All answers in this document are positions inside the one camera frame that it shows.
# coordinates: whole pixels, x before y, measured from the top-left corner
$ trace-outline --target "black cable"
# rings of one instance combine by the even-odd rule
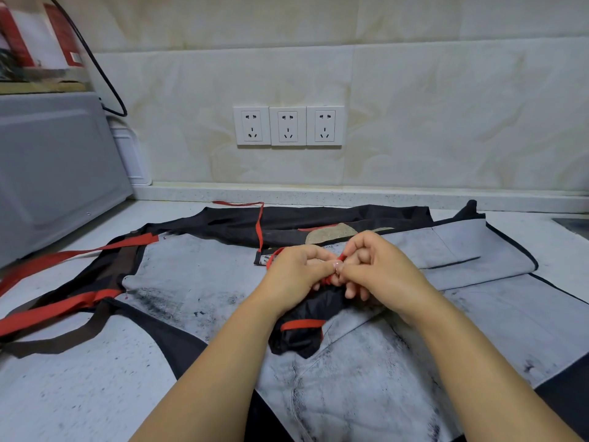
[[[82,37],[82,33],[78,30],[78,28],[75,25],[74,21],[71,19],[71,17],[65,11],[65,9],[57,2],[57,0],[51,0],[51,1],[53,2],[53,4],[55,4],[55,7],[65,17],[65,19],[68,21],[68,23],[70,24],[70,26],[74,30],[75,34],[78,36],[78,39],[79,39],[80,43],[82,43],[82,46],[84,47],[84,49],[86,50],[86,52],[88,53],[88,56],[90,57],[90,60],[92,60],[92,63],[94,64],[94,66],[96,67],[96,69],[98,70],[98,72],[100,73],[100,75],[102,76],[102,78],[104,79],[104,81],[107,83],[108,88],[111,89],[111,91],[113,92],[114,96],[116,97],[119,105],[121,106],[122,113],[119,113],[118,111],[111,110],[110,108],[105,107],[104,104],[102,104],[102,109],[105,110],[105,111],[108,111],[109,113],[112,113],[113,115],[120,116],[121,118],[125,118],[129,113],[127,112],[127,108],[125,107],[125,104],[122,102],[121,96],[118,95],[117,90],[115,90],[115,88],[113,87],[113,84],[111,84],[111,81],[108,80],[107,75],[104,73],[104,71],[100,67],[98,61],[94,57],[94,54],[92,54],[92,51],[90,51],[90,47],[88,46],[88,44],[84,40],[84,37]]]

